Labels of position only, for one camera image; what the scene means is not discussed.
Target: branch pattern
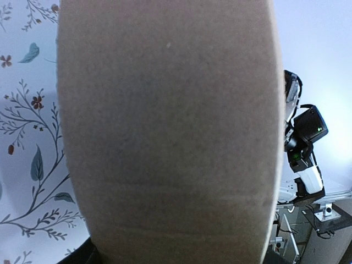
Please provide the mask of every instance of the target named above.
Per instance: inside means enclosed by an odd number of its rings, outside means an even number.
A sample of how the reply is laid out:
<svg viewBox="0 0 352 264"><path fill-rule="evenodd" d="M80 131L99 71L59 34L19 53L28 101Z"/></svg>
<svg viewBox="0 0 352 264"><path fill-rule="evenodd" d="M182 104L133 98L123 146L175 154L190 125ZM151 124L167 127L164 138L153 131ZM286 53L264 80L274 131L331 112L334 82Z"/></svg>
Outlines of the branch pattern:
<svg viewBox="0 0 352 264"><path fill-rule="evenodd" d="M51 9L49 8L44 8L42 5L35 1L35 0L26 0L27 1L27 6L26 9L29 10L29 14L27 17L29 18L29 21L27 22L26 25L22 27L22 30L28 31L28 29L32 28L32 25L37 25L42 23L42 20L39 18L41 17L44 20L49 20L52 23L58 23L58 12L59 12L59 6L56 4L53 4L51 6Z"/></svg>
<svg viewBox="0 0 352 264"><path fill-rule="evenodd" d="M28 260L26 261L27 257L32 253L32 251L29 251L28 253L26 251L23 251L23 260L22 260L22 263L21 264L31 264L32 261L31 260ZM21 260L21 256L18 256L15 260L15 262L13 262L14 264L20 264L20 261ZM4 260L4 264L11 264L11 262L9 260Z"/></svg>
<svg viewBox="0 0 352 264"><path fill-rule="evenodd" d="M67 249L67 253L65 253L65 256L68 256L70 254L72 254L73 251L75 251L76 249L73 248L73 250L71 251L70 249Z"/></svg>
<svg viewBox="0 0 352 264"><path fill-rule="evenodd" d="M6 29L3 25L3 23L5 21L8 21L11 19L11 10L12 10L12 5L9 2L8 4L4 4L2 7L0 7L0 26L2 27L2 29L4 30L4 32L6 33Z"/></svg>
<svg viewBox="0 0 352 264"><path fill-rule="evenodd" d="M33 157L30 176L31 179L37 184L34 184L31 188L32 202L28 210L21 216L11 218L8 214L2 221L0 225L9 224L16 226L21 229L22 235L26 235L28 238L38 231L46 232L49 238L54 238L56 240L65 240L67 236L66 233L60 233L54 230L59 224L67 224L68 228L76 227L75 220L83 219L83 217L78 213L73 213L72 211L66 210L64 214L60 214L59 209L52 210L43 215L42 218L38 218L36 225L32 227L24 226L19 223L18 220L27 217L32 214L35 210L40 208L45 203L50 200L54 201L66 201L74 203L71 195L67 192L57 192L56 191L70 178L67 174L62 180L56 184L56 186L51 191L46 191L45 182L52 175L55 169L60 165L62 159L64 158L64 152L59 148L59 141L61 136L61 124L59 121L59 113L55 103L52 103L50 109L51 118L53 122L51 125L44 120L42 112L45 106L45 96L42 94L43 89L36 93L29 100L29 89L27 88L27 83L23 79L19 82L20 89L17 89L17 93L11 93L11 95L5 95L5 99L9 100L12 106L6 106L4 112L0 111L0 131L6 135L14 135L14 141L9 146L9 154L12 155L15 146L21 147L24 150L23 138L25 136L25 129L31 127L33 129L38 129L39 131L46 131L50 134L55 150L55 160L52 164L51 169L48 171L46 176L43 173L43 158L41 155L40 148L37 146L37 151Z"/></svg>

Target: wall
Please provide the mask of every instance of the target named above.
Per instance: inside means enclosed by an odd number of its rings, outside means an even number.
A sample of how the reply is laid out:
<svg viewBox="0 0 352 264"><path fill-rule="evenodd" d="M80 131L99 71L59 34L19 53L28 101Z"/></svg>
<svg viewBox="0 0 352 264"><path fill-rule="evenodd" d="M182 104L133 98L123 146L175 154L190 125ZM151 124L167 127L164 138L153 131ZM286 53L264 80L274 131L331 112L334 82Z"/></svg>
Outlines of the wall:
<svg viewBox="0 0 352 264"><path fill-rule="evenodd" d="M301 103L322 113L329 134L314 144L327 193L352 188L352 2L275 1L283 65L303 81ZM284 162L283 179L293 177Z"/></svg>
<svg viewBox="0 0 352 264"><path fill-rule="evenodd" d="M0 263L57 263L89 236L65 166L58 0L0 0Z"/></svg>

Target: black cable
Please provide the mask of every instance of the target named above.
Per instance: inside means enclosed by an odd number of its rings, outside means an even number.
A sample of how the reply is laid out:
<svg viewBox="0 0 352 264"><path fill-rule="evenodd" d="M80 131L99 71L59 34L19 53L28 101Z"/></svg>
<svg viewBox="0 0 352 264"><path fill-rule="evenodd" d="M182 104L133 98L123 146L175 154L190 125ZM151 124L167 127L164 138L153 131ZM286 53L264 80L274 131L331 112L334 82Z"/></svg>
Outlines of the black cable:
<svg viewBox="0 0 352 264"><path fill-rule="evenodd" d="M281 229L280 215L279 215L278 212L276 212L276 217L277 217L276 220L278 221L277 227L278 227L278 229L279 229L280 231L286 232L286 233L291 233L291 234L294 234L294 235L299 235L299 233L298 233L295 229L293 229L292 227L291 227L291 230L293 230L294 232L292 232L292 231L290 231L290 230L283 230L283 229Z"/></svg>
<svg viewBox="0 0 352 264"><path fill-rule="evenodd" d="M279 229L281 232L286 232L286 233L291 233L291 234L293 234L293 235L299 235L299 233L295 230L295 229L293 229L292 227L291 227L291 229L294 231L294 232L292 232L292 231L290 231L290 230L282 230L281 228Z"/></svg>
<svg viewBox="0 0 352 264"><path fill-rule="evenodd" d="M301 90L302 90L303 82L302 82L301 78L298 77L298 75L296 75L296 76L297 76L298 84L299 84L299 86L301 86Z"/></svg>
<svg viewBox="0 0 352 264"><path fill-rule="evenodd" d="M318 234L318 232L317 232L318 237L320 237L322 239L331 239L331 238L333 238L335 236L335 232L334 231L328 231L327 234L329 236L322 236L321 234Z"/></svg>
<svg viewBox="0 0 352 264"><path fill-rule="evenodd" d="M312 156L313 156L313 160L314 160L315 166L317 167L317 170L318 170L318 172L319 172L320 178L322 178L322 177L321 177L321 170L320 170L320 168L319 168L319 166L318 166L317 159L316 159L316 157L315 157L314 151L312 151Z"/></svg>
<svg viewBox="0 0 352 264"><path fill-rule="evenodd" d="M313 228L314 228L314 230L317 230L317 226L316 226L316 224L315 224L314 208L313 208L313 206L311 206L311 205L306 205L306 207L312 212L312 216L313 216Z"/></svg>

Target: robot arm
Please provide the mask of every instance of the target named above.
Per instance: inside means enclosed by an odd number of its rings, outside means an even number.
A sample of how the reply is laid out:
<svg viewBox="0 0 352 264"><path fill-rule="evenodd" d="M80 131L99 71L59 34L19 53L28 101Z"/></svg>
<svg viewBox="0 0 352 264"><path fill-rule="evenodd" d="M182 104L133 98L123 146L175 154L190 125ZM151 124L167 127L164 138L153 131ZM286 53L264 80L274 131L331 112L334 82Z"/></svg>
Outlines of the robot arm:
<svg viewBox="0 0 352 264"><path fill-rule="evenodd" d="M313 143L325 136L328 129L316 106L306 104L304 113L294 118L298 108L302 82L297 75L285 71L285 152L291 169L297 175L280 187L279 204L295 206L311 204L325 196L321 172L313 152Z"/></svg>

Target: black surface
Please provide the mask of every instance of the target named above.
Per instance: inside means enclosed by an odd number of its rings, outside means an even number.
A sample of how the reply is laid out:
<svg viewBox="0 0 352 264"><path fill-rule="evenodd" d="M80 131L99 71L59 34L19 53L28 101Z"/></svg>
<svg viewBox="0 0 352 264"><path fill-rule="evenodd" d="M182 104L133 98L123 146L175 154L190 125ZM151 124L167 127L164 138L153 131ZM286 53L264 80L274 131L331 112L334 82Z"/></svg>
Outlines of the black surface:
<svg viewBox="0 0 352 264"><path fill-rule="evenodd" d="M290 262L276 254L271 249L268 249L265 254L263 264L290 264Z"/></svg>
<svg viewBox="0 0 352 264"><path fill-rule="evenodd" d="M310 222L310 224L313 226L314 230L319 230L317 231L317 234L326 234L327 232L333 232L336 230L340 230L349 226L352 226L352 216L343 211L340 207L337 205L332 205L333 210L338 212L341 217L333 219L333 220L328 220L325 222L320 222L318 218L316 218L310 210L306 209L302 212L303 215L307 218L307 220ZM321 209L315 209L314 213L317 212L322 212L323 210Z"/></svg>
<svg viewBox="0 0 352 264"><path fill-rule="evenodd" d="M82 246L73 251L58 264L102 264L98 250L88 238Z"/></svg>
<svg viewBox="0 0 352 264"><path fill-rule="evenodd" d="M351 264L351 263L352 263L352 239L351 239L350 245L346 249L346 252L341 258L339 264Z"/></svg>
<svg viewBox="0 0 352 264"><path fill-rule="evenodd" d="M312 143L318 141L329 132L316 106L311 106L307 111L297 116L294 119L294 127L302 139Z"/></svg>
<svg viewBox="0 0 352 264"><path fill-rule="evenodd" d="M306 205L310 205L316 200L319 200L320 198L323 198L325 196L325 188L323 188L321 191L318 191L314 194L309 194L305 189L305 185L303 183L302 183L303 185L299 184L299 181L302 181L302 180L300 178L295 179L295 182L297 183L297 187L299 189L304 189L306 192L306 195L299 196L292 201L295 207L304 207Z"/></svg>

